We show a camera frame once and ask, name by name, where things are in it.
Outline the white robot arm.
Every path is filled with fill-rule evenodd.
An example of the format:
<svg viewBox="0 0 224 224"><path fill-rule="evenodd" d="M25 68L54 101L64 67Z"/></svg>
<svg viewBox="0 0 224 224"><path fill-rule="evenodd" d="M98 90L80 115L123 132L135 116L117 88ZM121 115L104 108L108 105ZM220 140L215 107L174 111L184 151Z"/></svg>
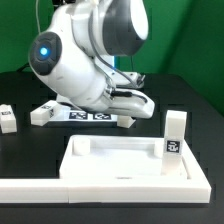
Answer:
<svg viewBox="0 0 224 224"><path fill-rule="evenodd" d="M31 45L35 75L69 104L88 113L150 118L155 104L141 80L124 86L99 65L108 56L132 56L148 37L143 0L81 0L60 6Z"/></svg>

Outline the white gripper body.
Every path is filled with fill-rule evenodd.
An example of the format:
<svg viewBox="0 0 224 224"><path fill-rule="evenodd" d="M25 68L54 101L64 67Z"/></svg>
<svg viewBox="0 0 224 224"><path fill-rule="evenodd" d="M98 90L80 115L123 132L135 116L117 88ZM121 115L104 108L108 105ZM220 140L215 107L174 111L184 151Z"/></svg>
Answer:
<svg viewBox="0 0 224 224"><path fill-rule="evenodd" d="M144 93L134 89L112 88L103 92L83 93L78 106L84 111L149 119L155 103Z"/></svg>

